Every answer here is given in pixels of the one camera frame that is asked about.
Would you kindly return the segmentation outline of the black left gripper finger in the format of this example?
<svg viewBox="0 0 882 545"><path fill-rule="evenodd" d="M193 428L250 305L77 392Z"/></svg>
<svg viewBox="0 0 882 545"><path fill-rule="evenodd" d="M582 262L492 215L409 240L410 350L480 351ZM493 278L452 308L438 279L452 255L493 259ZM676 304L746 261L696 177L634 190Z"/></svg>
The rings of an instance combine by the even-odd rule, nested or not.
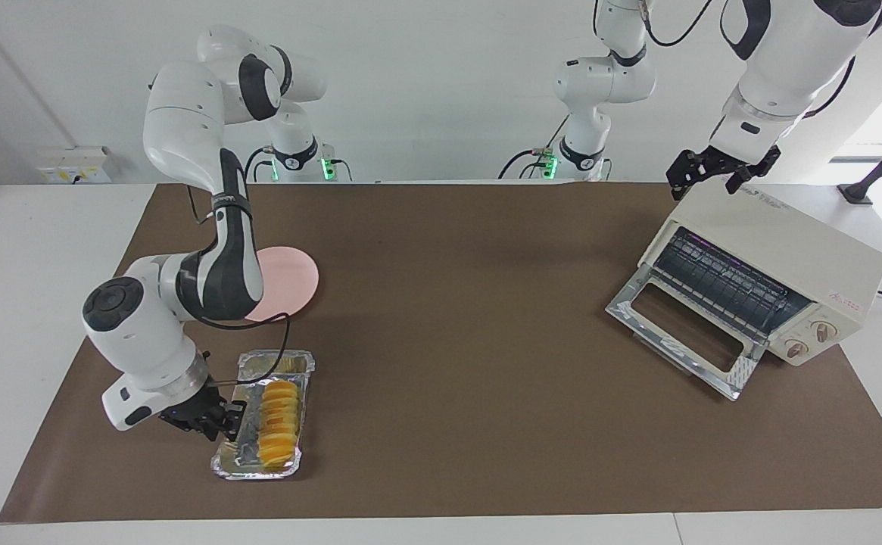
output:
<svg viewBox="0 0 882 545"><path fill-rule="evenodd" d="M700 153L681 151L673 160L672 165L666 170L666 179L670 186L670 193L674 201L680 201L698 182L705 179L703 169L703 156Z"/></svg>
<svg viewBox="0 0 882 545"><path fill-rule="evenodd" d="M729 176L727 183L725 183L725 189L727 189L729 194L734 195L743 184L755 179L755 177L766 176L781 154L782 151L780 151L779 146L773 145L766 152L765 157L758 163L753 165L739 164L731 176Z"/></svg>

